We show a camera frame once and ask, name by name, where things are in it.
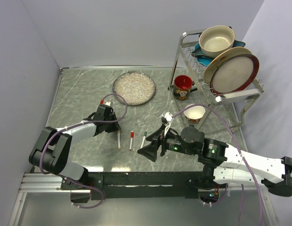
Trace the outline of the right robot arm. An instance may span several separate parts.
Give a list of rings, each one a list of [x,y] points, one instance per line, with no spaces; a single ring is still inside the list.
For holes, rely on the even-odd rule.
[[[239,151],[230,144],[205,138],[204,133],[192,125],[181,133],[162,125],[146,140],[149,144],[137,152],[152,162],[166,151],[197,156],[203,169],[187,180],[193,187],[209,190],[223,184],[255,185],[277,196],[292,196],[290,157],[274,159]]]

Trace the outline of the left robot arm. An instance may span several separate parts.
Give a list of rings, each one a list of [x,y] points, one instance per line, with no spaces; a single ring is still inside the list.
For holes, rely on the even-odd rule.
[[[90,185],[88,170],[70,160],[69,152],[74,143],[95,137],[102,132],[117,132],[120,125],[110,105],[100,104],[96,112],[78,124],[55,129],[45,127],[29,155],[29,163],[44,173],[52,173],[72,179],[78,189]]]

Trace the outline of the white pen red tip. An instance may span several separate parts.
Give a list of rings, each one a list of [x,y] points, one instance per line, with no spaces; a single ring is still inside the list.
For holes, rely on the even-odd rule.
[[[134,150],[134,137],[130,137],[129,151]]]

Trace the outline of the white pen yellow tip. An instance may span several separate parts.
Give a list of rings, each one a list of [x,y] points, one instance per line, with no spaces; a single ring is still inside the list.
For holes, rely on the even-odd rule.
[[[117,131],[117,141],[118,141],[118,149],[121,149],[121,138],[120,138],[121,130]]]

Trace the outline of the white pen green tip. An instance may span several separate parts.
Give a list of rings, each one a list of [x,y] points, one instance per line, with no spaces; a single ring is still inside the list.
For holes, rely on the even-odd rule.
[[[142,138],[142,143],[140,145],[140,148],[143,148],[144,147],[144,144],[145,144],[145,141],[146,141],[146,137],[143,136]]]

